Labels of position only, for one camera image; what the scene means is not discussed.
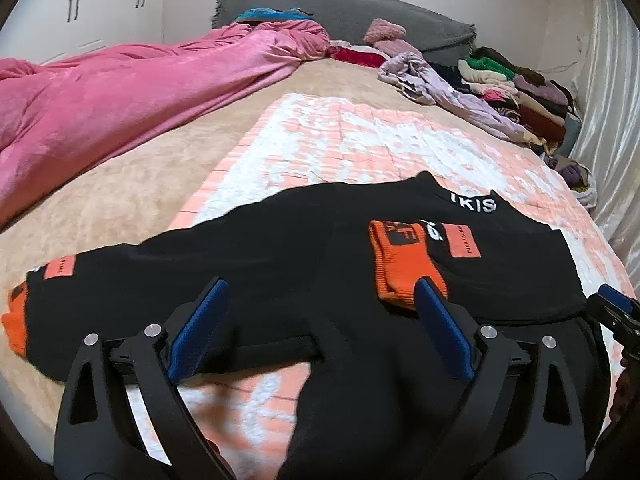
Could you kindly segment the black orange sweater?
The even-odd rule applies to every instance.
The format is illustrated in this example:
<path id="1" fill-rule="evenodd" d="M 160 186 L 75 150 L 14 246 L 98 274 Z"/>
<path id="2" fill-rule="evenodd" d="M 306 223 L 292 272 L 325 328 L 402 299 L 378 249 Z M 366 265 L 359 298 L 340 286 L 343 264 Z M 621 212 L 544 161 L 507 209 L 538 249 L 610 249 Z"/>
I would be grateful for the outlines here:
<path id="1" fill-rule="evenodd" d="M 463 391 L 411 309 L 422 276 L 504 336 L 553 337 L 586 445 L 596 442 L 608 354 L 563 234 L 428 172 L 290 188 L 137 245 L 58 258 L 12 289 L 1 322 L 15 353 L 62 382 L 85 336 L 135 335 L 222 278 L 230 307 L 201 373 L 311 365 L 280 477 L 413 479 Z"/>

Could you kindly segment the bag with clothes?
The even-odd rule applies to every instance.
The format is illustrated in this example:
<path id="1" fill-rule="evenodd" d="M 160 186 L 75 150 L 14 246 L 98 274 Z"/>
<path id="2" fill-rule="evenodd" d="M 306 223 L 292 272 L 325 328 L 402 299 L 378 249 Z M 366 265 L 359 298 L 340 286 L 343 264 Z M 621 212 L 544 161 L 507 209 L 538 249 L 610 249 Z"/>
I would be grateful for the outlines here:
<path id="1" fill-rule="evenodd" d="M 592 211 L 597 207 L 597 182 L 587 167 L 561 155 L 544 155 L 542 160 L 562 177 L 570 192 L 586 211 Z"/>

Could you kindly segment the pile of folded clothes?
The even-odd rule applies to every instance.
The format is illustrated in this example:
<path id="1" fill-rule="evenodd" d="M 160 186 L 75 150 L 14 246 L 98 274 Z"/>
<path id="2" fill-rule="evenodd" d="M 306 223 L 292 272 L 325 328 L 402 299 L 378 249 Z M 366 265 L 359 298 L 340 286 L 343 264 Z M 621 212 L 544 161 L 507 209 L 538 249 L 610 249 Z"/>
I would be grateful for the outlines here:
<path id="1" fill-rule="evenodd" d="M 582 121 L 574 96 L 559 82 L 515 65 L 491 47 L 467 56 L 426 52 L 424 58 L 454 90 L 476 96 L 500 115 L 533 133 L 550 153 L 566 156 L 574 148 Z"/>

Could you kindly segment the white satin curtain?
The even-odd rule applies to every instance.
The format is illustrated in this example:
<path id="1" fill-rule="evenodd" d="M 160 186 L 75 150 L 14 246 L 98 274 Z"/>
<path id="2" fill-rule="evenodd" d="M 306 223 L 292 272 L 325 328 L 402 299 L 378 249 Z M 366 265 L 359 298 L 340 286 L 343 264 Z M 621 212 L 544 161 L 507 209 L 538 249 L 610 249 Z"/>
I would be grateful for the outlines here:
<path id="1" fill-rule="evenodd" d="M 587 0 L 587 14 L 573 156 L 597 181 L 594 222 L 630 268 L 639 261 L 639 29 L 622 0 Z"/>

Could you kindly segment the beige bed sheet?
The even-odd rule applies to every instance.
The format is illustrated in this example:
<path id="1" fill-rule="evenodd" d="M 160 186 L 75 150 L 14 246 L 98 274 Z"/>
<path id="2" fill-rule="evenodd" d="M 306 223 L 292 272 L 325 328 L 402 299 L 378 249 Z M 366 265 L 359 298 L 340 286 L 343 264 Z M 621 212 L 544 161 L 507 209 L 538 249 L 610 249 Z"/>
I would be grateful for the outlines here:
<path id="1" fill-rule="evenodd" d="M 137 243 L 165 231 L 184 203 L 254 126 L 287 93 L 336 96 L 355 104 L 420 112 L 431 108 L 448 125 L 468 124 L 436 106 L 409 101 L 376 71 L 343 62 L 305 63 L 296 72 L 241 101 L 166 132 L 104 162 L 63 186 L 1 233 L 1 314 L 6 293 L 29 264 L 120 242 Z M 45 462 L 63 385 L 52 382 L 9 349 L 1 327 L 1 403 Z"/>

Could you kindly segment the pink velvet blanket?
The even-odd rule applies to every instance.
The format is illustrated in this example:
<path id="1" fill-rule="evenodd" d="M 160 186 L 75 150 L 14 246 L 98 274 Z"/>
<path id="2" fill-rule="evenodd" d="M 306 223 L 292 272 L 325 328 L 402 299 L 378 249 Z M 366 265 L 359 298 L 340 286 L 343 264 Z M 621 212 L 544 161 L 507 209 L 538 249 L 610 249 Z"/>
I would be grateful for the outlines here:
<path id="1" fill-rule="evenodd" d="M 324 58 L 309 20 L 234 23 L 175 44 L 1 61 L 1 221 L 102 162 Z"/>

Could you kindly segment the lilac crumpled garment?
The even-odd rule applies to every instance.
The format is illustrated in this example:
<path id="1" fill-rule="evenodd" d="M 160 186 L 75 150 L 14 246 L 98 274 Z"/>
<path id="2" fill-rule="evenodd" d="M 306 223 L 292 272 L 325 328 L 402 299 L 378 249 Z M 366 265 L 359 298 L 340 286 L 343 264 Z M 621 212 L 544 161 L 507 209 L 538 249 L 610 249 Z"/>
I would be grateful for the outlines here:
<path id="1" fill-rule="evenodd" d="M 402 52 L 378 68 L 378 79 L 395 86 L 414 102 L 439 105 L 497 139 L 518 145 L 542 145 L 542 141 L 525 127 L 500 115 L 484 100 L 451 87 L 424 58 Z"/>

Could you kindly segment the peach white plaid blanket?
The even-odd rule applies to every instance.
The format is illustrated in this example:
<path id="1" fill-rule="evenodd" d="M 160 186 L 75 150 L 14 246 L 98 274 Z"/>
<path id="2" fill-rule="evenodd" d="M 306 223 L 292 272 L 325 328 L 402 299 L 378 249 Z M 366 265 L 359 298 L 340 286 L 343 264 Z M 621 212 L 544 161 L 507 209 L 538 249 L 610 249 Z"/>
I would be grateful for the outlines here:
<path id="1" fill-rule="evenodd" d="M 396 181 L 424 170 L 460 194 L 496 192 L 560 230 L 585 292 L 602 284 L 631 292 L 620 259 L 558 174 L 527 148 L 468 124 L 448 125 L 431 108 L 379 110 L 336 96 L 288 93 L 243 129 L 171 224 L 194 226 L 293 186 Z M 308 373 L 306 364 L 296 364 L 180 393 L 239 478 L 271 479 L 284 460 Z"/>

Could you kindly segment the red garment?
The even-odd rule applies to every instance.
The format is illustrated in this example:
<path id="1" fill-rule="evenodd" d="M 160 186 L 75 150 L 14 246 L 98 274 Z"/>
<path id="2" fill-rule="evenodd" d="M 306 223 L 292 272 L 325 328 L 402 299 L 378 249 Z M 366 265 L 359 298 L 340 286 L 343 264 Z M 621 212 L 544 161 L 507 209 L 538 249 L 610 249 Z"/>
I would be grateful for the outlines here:
<path id="1" fill-rule="evenodd" d="M 380 68 L 388 56 L 376 49 L 360 49 L 346 47 L 330 47 L 328 57 L 332 60 L 369 68 Z"/>

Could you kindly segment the pink fluffy hat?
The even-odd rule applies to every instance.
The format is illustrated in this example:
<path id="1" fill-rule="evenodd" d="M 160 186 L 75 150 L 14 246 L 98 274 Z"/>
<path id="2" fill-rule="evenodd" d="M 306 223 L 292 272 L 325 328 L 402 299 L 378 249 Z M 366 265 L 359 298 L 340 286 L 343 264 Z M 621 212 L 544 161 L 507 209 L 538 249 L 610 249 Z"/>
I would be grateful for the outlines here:
<path id="1" fill-rule="evenodd" d="M 362 41 L 369 46 L 373 46 L 379 41 L 403 40 L 407 35 L 404 26 L 384 20 L 384 18 L 375 18 L 369 25 Z"/>

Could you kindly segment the grey headboard cover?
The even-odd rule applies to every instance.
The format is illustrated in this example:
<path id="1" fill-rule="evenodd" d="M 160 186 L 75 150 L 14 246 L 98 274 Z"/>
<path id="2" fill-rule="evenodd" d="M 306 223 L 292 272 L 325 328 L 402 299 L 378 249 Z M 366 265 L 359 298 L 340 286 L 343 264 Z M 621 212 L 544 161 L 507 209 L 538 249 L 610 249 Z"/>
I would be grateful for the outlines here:
<path id="1" fill-rule="evenodd" d="M 228 25 L 250 8 L 284 11 L 299 8 L 311 14 L 331 38 L 358 44 L 376 18 L 405 27 L 405 40 L 427 60 L 453 66 L 474 48 L 476 29 L 448 16 L 400 0 L 217 0 L 213 28 Z"/>

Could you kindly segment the white wardrobe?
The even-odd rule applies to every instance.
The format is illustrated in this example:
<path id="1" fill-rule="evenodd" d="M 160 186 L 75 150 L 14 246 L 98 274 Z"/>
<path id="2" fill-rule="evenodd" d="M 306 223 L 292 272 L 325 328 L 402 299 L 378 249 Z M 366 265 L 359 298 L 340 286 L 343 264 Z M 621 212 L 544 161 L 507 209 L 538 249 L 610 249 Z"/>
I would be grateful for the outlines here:
<path id="1" fill-rule="evenodd" d="M 1 29 L 4 58 L 47 64 L 119 44 L 158 44 L 164 0 L 18 0 Z"/>

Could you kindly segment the blue teal cloth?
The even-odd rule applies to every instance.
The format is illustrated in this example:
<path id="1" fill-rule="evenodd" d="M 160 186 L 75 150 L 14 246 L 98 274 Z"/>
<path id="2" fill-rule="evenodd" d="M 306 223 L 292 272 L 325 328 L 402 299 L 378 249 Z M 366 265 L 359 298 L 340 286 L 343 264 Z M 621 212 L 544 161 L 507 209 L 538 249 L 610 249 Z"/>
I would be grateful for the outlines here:
<path id="1" fill-rule="evenodd" d="M 278 10 L 273 8 L 251 8 L 239 14 L 235 18 L 235 23 L 265 23 L 284 21 L 311 20 L 314 17 L 312 12 L 306 12 L 299 8 L 289 8 Z"/>

